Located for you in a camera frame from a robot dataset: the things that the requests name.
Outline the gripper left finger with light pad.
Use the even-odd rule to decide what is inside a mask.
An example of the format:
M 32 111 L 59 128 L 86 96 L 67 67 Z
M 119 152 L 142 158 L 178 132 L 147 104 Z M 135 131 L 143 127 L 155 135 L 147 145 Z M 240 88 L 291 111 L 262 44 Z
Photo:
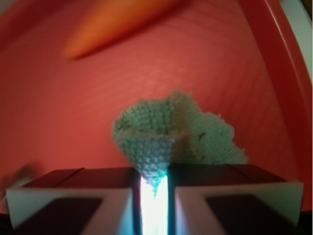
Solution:
M 138 235 L 140 176 L 131 167 L 60 169 L 6 191 L 14 235 Z

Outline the gripper black white right finger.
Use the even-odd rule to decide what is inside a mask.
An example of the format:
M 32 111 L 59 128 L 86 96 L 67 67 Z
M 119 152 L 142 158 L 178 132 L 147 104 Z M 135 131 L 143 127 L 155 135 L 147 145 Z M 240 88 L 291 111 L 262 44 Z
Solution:
M 303 184 L 254 165 L 171 164 L 171 235 L 294 235 Z

